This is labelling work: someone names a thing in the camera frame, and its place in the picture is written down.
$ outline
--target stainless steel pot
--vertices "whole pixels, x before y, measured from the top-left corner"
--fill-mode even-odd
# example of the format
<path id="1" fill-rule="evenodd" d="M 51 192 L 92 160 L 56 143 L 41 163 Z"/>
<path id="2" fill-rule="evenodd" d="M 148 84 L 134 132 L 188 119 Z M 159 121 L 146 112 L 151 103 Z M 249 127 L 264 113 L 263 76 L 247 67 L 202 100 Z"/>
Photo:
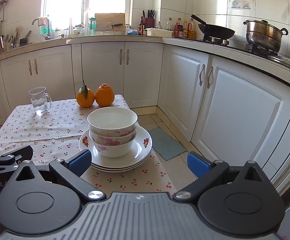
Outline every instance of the stainless steel pot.
<path id="1" fill-rule="evenodd" d="M 243 23 L 247 25 L 246 40 L 249 44 L 255 43 L 275 52 L 281 48 L 282 35 L 288 35 L 287 29 L 280 30 L 265 20 L 247 20 Z"/>

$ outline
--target cabinet handle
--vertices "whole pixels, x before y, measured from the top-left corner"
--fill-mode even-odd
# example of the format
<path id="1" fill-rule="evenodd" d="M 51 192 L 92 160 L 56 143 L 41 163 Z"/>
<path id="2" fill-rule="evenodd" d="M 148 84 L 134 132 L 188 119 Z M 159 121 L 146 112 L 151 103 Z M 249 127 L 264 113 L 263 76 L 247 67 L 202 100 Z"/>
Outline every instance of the cabinet handle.
<path id="1" fill-rule="evenodd" d="M 129 49 L 127 50 L 127 62 L 126 62 L 126 65 L 128 65 L 128 62 L 129 62 Z"/>
<path id="2" fill-rule="evenodd" d="M 36 74 L 38 75 L 36 59 L 34 59 L 34 62 L 35 62 L 35 65 L 34 65 L 34 67 L 35 67 L 35 71 L 36 71 Z"/>
<path id="3" fill-rule="evenodd" d="M 202 85 L 202 73 L 203 73 L 204 69 L 205 69 L 205 64 L 203 64 L 203 68 L 202 68 L 201 72 L 199 73 L 199 85 L 200 86 Z"/>
<path id="4" fill-rule="evenodd" d="M 211 70 L 210 70 L 209 73 L 208 73 L 208 78 L 207 78 L 207 88 L 210 87 L 210 84 L 209 84 L 209 78 L 210 78 L 212 72 L 213 72 L 213 66 L 211 67 Z"/>
<path id="5" fill-rule="evenodd" d="M 123 59 L 123 50 L 121 49 L 121 55 L 120 55 L 120 61 L 119 61 L 120 65 L 122 64 L 122 59 Z"/>
<path id="6" fill-rule="evenodd" d="M 30 59 L 28 60 L 28 69 L 29 69 L 30 75 L 33 75 L 32 74 L 32 65 L 30 64 Z"/>

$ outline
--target orange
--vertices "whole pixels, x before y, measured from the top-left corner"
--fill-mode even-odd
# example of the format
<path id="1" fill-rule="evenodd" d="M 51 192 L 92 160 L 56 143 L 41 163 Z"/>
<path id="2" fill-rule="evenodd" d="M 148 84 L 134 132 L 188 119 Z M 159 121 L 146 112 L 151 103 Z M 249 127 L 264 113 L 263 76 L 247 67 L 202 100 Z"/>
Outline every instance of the orange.
<path id="1" fill-rule="evenodd" d="M 83 81 L 83 87 L 79 89 L 76 95 L 76 101 L 81 107 L 91 107 L 95 101 L 95 96 L 92 90 L 87 88 Z"/>
<path id="2" fill-rule="evenodd" d="M 114 102 L 114 92 L 108 84 L 102 84 L 96 90 L 95 100 L 99 106 L 110 106 Z"/>

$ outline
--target cutting board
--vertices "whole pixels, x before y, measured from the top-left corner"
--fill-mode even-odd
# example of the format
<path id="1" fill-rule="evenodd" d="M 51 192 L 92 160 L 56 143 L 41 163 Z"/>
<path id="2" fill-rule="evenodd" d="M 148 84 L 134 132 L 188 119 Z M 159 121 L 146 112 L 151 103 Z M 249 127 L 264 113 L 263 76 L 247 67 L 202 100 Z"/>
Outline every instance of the cutting board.
<path id="1" fill-rule="evenodd" d="M 115 27 L 115 31 L 125 31 L 125 14 L 124 13 L 95 13 L 96 29 L 101 26 L 106 26 L 109 22 L 113 24 L 122 23 L 122 26 Z M 106 32 L 113 32 L 114 29 L 106 30 Z"/>

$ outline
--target blue gripper pad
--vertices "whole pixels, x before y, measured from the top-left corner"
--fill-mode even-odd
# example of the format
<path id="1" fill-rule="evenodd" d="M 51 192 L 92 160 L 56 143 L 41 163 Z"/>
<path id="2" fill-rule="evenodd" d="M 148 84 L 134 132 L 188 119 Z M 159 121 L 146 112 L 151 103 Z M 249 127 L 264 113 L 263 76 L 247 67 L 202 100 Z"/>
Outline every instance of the blue gripper pad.
<path id="1" fill-rule="evenodd" d="M 210 164 L 200 159 L 197 155 L 189 153 L 187 155 L 187 166 L 198 178 L 202 177 L 211 170 Z"/>
<path id="2" fill-rule="evenodd" d="M 80 177 L 91 166 L 91 163 L 92 163 L 92 154 L 90 151 L 86 151 L 80 157 L 71 161 L 68 164 L 67 168 L 71 172 Z"/>

